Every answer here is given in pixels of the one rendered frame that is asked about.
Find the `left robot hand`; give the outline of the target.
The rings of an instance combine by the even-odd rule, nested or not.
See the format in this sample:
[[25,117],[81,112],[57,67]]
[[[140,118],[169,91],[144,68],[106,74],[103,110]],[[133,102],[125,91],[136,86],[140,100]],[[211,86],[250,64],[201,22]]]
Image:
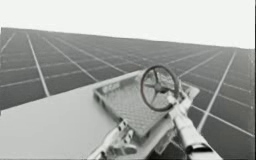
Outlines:
[[112,142],[112,151],[116,156],[135,154],[137,147],[132,144],[134,131],[129,128],[128,122],[122,120],[117,127],[117,134]]

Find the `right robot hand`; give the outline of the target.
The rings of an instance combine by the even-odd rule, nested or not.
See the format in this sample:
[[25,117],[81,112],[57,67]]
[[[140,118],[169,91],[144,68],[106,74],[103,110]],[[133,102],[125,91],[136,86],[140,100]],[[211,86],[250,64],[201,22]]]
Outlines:
[[179,97],[175,99],[173,96],[168,95],[167,100],[170,104],[173,104],[172,109],[168,112],[172,119],[178,116],[186,116],[188,109],[192,105],[193,97],[191,95],[192,88],[181,82],[179,84]]

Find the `dark steering wheel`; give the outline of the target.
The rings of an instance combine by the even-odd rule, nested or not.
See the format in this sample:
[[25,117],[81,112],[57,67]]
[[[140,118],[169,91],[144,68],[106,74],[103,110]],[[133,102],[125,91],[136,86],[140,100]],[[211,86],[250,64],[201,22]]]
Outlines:
[[176,74],[163,65],[147,68],[140,80],[140,95],[151,110],[165,112],[174,106],[168,96],[174,100],[179,97],[179,82]]

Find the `grey mesh tray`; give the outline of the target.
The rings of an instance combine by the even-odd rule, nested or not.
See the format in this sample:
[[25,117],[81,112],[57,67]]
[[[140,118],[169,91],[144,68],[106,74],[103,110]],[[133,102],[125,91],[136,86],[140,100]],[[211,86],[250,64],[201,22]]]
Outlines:
[[169,109],[160,111],[160,107],[168,102],[168,94],[154,100],[156,111],[144,102],[143,96],[153,98],[154,91],[145,88],[140,92],[137,76],[101,85],[94,89],[94,96],[116,122],[126,120],[137,137],[145,137],[170,112]]

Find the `grey table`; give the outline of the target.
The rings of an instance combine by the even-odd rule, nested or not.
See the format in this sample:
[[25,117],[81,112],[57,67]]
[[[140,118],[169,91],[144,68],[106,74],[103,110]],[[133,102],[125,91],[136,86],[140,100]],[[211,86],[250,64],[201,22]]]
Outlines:
[[128,73],[2,111],[0,160],[86,159],[116,127],[94,99],[94,89],[137,74]]

